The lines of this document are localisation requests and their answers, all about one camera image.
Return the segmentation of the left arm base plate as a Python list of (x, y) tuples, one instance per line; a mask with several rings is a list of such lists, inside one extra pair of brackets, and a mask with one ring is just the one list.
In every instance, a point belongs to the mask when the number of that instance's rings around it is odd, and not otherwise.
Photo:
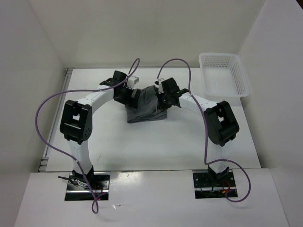
[[(107, 201), (109, 198), (109, 172), (94, 172), (93, 179), (90, 181), (91, 188), (98, 201)], [(94, 198), (85, 182), (74, 180), (70, 173), (67, 182), (65, 201), (93, 201)]]

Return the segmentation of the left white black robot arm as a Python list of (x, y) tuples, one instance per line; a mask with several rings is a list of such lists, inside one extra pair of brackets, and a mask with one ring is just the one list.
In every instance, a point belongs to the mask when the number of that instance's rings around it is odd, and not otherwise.
[(93, 114), (106, 102), (115, 100), (124, 105), (138, 107), (140, 90), (134, 86), (136, 76), (115, 71), (112, 78), (99, 84), (98, 90), (77, 101), (64, 104), (60, 132), (68, 141), (73, 160), (71, 181), (84, 189), (94, 185), (94, 167), (89, 157), (88, 139), (93, 131)]

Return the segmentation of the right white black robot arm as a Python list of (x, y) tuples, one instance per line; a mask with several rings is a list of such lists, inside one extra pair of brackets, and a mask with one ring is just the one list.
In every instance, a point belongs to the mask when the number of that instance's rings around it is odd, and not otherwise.
[(180, 89), (174, 78), (158, 79), (156, 95), (159, 108), (167, 110), (172, 106), (190, 110), (206, 122), (206, 142), (212, 151), (208, 164), (208, 182), (213, 186), (220, 185), (228, 174), (230, 148), (240, 127), (228, 102), (214, 102), (191, 94), (188, 89)]

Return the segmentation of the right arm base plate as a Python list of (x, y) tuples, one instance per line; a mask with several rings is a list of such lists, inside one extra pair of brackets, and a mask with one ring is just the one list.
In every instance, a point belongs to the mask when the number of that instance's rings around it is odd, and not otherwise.
[(193, 181), (196, 199), (224, 198), (226, 194), (228, 197), (238, 198), (232, 171), (215, 183), (212, 182), (206, 170), (193, 172)]

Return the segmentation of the grey shorts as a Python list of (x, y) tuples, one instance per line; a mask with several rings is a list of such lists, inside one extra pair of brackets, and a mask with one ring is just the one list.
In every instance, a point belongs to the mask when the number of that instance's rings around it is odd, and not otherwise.
[(158, 88), (148, 86), (140, 91), (138, 107), (125, 105), (127, 123), (159, 121), (167, 118), (167, 111), (158, 107)]

